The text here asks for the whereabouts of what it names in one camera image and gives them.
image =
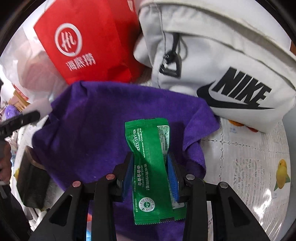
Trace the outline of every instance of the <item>red bag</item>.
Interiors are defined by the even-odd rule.
[[[34,29],[68,84],[130,82],[144,69],[133,56],[140,26],[132,0],[56,0]]]

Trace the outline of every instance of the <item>lemon print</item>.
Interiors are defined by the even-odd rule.
[[[276,186],[274,187],[274,191],[279,188],[282,189],[285,183],[291,182],[288,171],[287,171],[287,163],[284,159],[279,161],[278,169],[276,171]]]
[[[15,179],[16,180],[18,180],[18,174],[19,174],[19,172],[20,172],[20,169],[18,168],[16,171],[15,171],[15,173],[14,173],[14,177],[15,177]]]

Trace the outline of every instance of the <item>metal bolt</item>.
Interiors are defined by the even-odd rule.
[[[222,188],[228,188],[228,184],[226,182],[221,182],[220,187]]]
[[[115,178],[115,175],[112,174],[112,173],[110,173],[110,174],[108,174],[108,175],[106,176],[106,178],[107,178],[108,180],[113,180],[113,179]]]
[[[72,184],[72,186],[75,187],[75,188],[79,187],[80,185],[81,185],[81,182],[79,182],[79,181],[75,181]]]
[[[186,178],[187,178],[188,180],[194,180],[194,179],[195,179],[195,176],[192,175],[192,174],[187,174],[187,175],[186,175]]]

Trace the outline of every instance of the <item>purple object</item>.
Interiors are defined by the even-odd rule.
[[[170,150],[177,162],[203,178],[205,159],[198,141],[219,123],[202,98],[115,82],[76,82],[53,103],[44,127],[33,136],[34,151],[65,190],[111,173],[130,151],[125,122],[156,117],[170,124]],[[184,221],[135,225],[131,188],[114,204],[116,231],[132,240],[182,240]]]
[[[6,117],[7,120],[12,118],[12,117],[15,117],[15,116],[17,116],[19,114],[20,114],[19,110],[14,105],[6,106],[6,108],[5,108],[5,117]]]

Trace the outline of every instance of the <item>black drawstring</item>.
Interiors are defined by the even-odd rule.
[[[176,48],[180,41],[180,34],[173,33],[173,47],[172,50],[168,51],[163,57],[163,63],[159,68],[159,72],[163,75],[168,75],[175,78],[181,77],[181,63],[178,54],[176,53]],[[169,65],[172,63],[176,63],[176,70],[169,69],[165,67],[164,64]]]

